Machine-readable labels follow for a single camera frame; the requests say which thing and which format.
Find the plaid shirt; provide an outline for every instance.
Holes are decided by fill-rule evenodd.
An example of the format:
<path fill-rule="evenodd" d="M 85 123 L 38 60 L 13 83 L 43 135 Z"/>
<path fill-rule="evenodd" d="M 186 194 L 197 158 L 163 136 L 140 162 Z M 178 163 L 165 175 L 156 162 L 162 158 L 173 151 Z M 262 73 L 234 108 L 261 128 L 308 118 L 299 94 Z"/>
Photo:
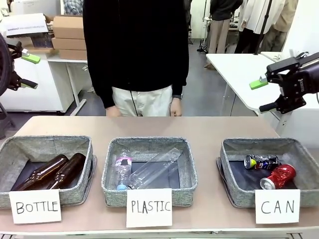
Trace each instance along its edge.
<path fill-rule="evenodd" d="M 82 15 L 83 0 L 64 0 L 64 14 Z"/>

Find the can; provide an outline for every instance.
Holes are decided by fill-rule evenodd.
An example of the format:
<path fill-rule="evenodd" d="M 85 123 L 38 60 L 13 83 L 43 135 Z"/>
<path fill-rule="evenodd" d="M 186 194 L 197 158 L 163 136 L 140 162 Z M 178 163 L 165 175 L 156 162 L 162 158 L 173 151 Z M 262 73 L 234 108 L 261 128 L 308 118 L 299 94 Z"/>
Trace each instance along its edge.
<path fill-rule="evenodd" d="M 273 170 L 279 166 L 279 159 L 275 155 L 258 156 L 258 155 L 247 155 L 244 160 L 244 166 L 246 169 L 267 169 Z"/>
<path fill-rule="evenodd" d="M 260 180 L 260 187 L 265 190 L 281 189 L 296 176 L 296 170 L 289 164 L 278 166 L 271 175 Z"/>

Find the gray fabric basket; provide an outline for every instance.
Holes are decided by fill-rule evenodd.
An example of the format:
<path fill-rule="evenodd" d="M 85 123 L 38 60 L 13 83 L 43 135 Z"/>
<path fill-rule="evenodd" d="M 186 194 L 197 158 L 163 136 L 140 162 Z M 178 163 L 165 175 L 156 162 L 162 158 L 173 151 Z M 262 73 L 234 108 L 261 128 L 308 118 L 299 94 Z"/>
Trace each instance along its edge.
<path fill-rule="evenodd" d="M 183 150 L 178 160 L 180 189 L 172 189 L 173 206 L 189 207 L 193 202 L 193 193 L 197 187 L 197 174 L 189 143 L 180 137 L 130 137 L 115 138 L 109 145 L 102 175 L 102 188 L 106 204 L 109 207 L 126 207 L 127 192 L 116 191 L 113 185 L 114 165 L 119 149 L 130 149 L 133 162 L 147 162 L 166 147 L 174 145 Z"/>
<path fill-rule="evenodd" d="M 293 183 L 301 190 L 301 207 L 319 206 L 319 164 L 299 141 L 292 138 L 229 138 L 222 143 L 220 157 L 230 196 L 237 207 L 255 207 L 255 191 L 245 191 L 238 186 L 229 163 L 244 161 L 248 154 L 274 154 L 282 164 L 292 165 L 297 172 Z"/>
<path fill-rule="evenodd" d="M 84 168 L 75 187 L 60 190 L 61 205 L 75 205 L 83 201 L 92 164 L 93 148 L 87 136 L 14 136 L 0 149 L 0 209 L 9 209 L 9 191 L 28 160 L 47 162 L 59 154 L 69 159 L 75 153 L 86 155 Z"/>

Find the brown cardboard box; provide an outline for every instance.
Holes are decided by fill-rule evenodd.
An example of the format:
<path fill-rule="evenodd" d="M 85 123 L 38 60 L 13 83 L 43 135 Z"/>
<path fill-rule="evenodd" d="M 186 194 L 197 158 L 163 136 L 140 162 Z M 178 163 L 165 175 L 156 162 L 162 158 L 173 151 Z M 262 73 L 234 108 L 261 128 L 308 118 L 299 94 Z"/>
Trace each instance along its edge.
<path fill-rule="evenodd" d="M 68 60 L 87 60 L 86 51 L 60 50 L 60 58 Z"/>
<path fill-rule="evenodd" d="M 82 39 L 52 39 L 54 49 L 62 50 L 86 50 L 85 41 Z"/>
<path fill-rule="evenodd" d="M 83 18 L 81 16 L 56 16 L 53 20 L 56 38 L 84 39 Z"/>

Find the sign reading bottle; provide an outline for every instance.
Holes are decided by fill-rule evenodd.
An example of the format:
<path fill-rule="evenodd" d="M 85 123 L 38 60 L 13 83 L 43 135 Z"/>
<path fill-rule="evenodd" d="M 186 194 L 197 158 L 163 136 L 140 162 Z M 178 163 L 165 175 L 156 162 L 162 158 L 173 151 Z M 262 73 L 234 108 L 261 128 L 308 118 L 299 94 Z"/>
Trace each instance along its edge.
<path fill-rule="evenodd" d="M 255 190 L 256 223 L 299 222 L 300 190 Z"/>
<path fill-rule="evenodd" d="M 61 221 L 59 190 L 9 192 L 15 224 Z"/>
<path fill-rule="evenodd" d="M 128 190 L 126 227 L 172 226 L 171 188 Z"/>

